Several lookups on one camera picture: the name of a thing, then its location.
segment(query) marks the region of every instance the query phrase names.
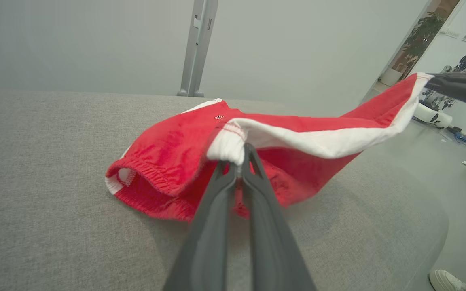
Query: person's foot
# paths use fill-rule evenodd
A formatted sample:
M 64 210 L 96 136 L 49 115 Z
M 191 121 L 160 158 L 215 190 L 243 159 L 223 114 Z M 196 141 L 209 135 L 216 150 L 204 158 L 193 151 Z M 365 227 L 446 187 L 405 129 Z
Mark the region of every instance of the person's foot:
M 466 283 L 444 270 L 431 272 L 429 280 L 436 291 L 466 291 Z

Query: red and white garment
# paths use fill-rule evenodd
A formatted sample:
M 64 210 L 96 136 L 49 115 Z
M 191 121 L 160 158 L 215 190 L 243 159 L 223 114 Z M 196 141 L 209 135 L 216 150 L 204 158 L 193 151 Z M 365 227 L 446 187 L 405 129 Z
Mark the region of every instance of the red and white garment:
M 315 195 L 364 149 L 399 134 L 431 75 L 418 73 L 338 118 L 244 114 L 221 99 L 144 131 L 106 173 L 109 191 L 159 219 L 190 221 L 217 160 L 242 164 L 257 148 L 282 206 Z M 246 217 L 241 189 L 235 210 Z

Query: red fabric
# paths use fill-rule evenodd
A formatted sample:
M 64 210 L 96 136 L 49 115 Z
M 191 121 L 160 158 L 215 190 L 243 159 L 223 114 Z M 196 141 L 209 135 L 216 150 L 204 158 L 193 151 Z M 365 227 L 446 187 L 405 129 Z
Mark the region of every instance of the red fabric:
M 251 118 L 297 132 L 387 127 L 409 99 L 415 81 L 412 75 L 340 118 L 244 114 L 225 102 L 178 114 L 145 130 L 106 177 L 120 168 L 133 169 L 137 175 L 127 183 L 120 181 L 124 187 L 115 194 L 118 199 L 150 217 L 190 221 L 216 165 L 206 159 L 207 149 L 228 120 Z M 258 154 L 283 206 L 315 195 L 358 155 L 327 160 L 288 148 L 258 149 Z M 235 210 L 246 217 L 241 201 L 238 190 Z

